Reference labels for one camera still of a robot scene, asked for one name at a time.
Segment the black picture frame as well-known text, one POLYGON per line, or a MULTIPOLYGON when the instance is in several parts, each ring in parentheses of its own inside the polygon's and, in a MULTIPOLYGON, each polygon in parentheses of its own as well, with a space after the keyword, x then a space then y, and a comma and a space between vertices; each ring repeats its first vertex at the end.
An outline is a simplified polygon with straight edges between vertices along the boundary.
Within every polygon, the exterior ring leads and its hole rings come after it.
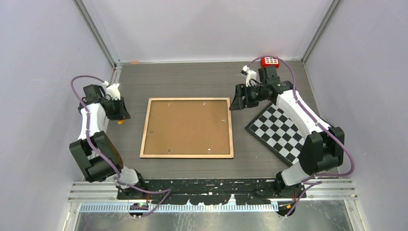
POLYGON ((229 98, 150 98, 140 158, 233 159, 229 98))

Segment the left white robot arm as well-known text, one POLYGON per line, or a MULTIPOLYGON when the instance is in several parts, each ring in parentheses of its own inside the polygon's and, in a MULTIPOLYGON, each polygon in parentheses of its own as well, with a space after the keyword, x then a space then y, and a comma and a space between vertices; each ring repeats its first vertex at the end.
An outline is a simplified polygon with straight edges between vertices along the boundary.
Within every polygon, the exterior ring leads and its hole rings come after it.
POLYGON ((126 196, 142 199, 148 191, 142 175, 124 165, 104 130, 108 120, 130 119, 119 86, 104 83, 83 88, 85 96, 78 107, 82 116, 81 133, 78 140, 69 145, 69 150, 86 181, 113 181, 126 196))

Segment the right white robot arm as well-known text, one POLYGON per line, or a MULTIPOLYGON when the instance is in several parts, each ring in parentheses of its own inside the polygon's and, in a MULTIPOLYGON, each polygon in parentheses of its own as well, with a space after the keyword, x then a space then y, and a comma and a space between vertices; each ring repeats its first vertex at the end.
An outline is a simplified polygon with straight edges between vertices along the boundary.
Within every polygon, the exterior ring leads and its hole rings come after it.
POLYGON ((304 139, 298 162, 276 175, 275 193, 288 197, 305 179, 343 164, 344 132, 332 127, 310 110, 294 83, 281 81, 274 66, 259 68, 257 72, 244 66, 241 74, 244 84, 235 86, 230 110, 253 108, 268 100, 281 109, 298 128, 304 139))

